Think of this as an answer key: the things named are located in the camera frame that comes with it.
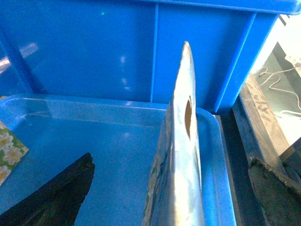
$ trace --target wooden board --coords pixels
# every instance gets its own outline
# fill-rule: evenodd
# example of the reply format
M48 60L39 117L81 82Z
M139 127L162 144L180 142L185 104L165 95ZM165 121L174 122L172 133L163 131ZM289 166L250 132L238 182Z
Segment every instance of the wooden board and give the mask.
M240 95L260 148L262 150L273 148L281 155L289 147L289 144L252 74L248 76Z

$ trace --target white flower pattern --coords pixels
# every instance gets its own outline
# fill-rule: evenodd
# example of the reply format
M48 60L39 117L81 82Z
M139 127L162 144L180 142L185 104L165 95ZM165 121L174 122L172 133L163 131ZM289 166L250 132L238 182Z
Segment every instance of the white flower pattern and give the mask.
M5 156L3 157L3 161L8 161L9 165L14 165L16 162L20 162L21 157L23 156L20 152L20 148L9 147L8 150L5 150Z
M27 152L28 148L0 121L0 186Z
M7 150L10 146L13 145L13 136L10 136L9 133L5 132L3 135L0 134L0 150Z
M8 178L11 170L7 166L0 166L0 186L3 184L6 178Z
M4 125L4 123L0 121L0 129L5 129L5 128L6 126Z

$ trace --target blue plastic bin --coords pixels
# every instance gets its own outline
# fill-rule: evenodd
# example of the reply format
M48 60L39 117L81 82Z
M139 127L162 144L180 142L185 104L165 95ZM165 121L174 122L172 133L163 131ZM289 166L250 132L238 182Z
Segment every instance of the blue plastic bin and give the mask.
M140 225L159 128L189 41L207 226L234 226L219 126L278 14L298 0L2 0L0 120L28 154L0 213L90 152L76 226Z

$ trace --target white wire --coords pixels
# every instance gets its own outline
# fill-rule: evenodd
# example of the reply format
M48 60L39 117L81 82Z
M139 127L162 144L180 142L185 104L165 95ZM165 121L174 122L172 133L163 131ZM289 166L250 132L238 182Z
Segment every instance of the white wire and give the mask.
M259 77L261 77L262 75L264 74L270 74L270 76L262 83L260 84L260 86L262 86L263 84L265 84L271 77L273 77L274 75L278 75L279 78L276 82L272 83L269 88L270 89L273 89L273 90L278 90L278 91L282 91L282 92L286 92L286 93L290 93L290 94L294 94L296 97L297 97L297 106L298 108L300 109L301 111L301 107L300 107L300 99L299 99L299 96L295 93L295 92L291 92L291 91L288 91L288 90L285 90L285 89L279 89L279 88L274 88L273 86L276 85L279 81L280 81L280 75L278 73L282 73L282 72L288 72L288 71L291 71L293 69L295 69L295 67L291 68L291 69L288 69L288 70L285 70L285 71L279 71L279 72L274 72L274 73L270 73L270 72L267 72L268 71L268 68L266 66L264 66L266 68L266 71L262 72L259 74ZM301 113L299 112L293 112L293 111L289 111L289 110L282 110L280 112L281 115L284 115L284 113L291 113L291 114L295 114L295 115L299 115L298 117L301 117Z

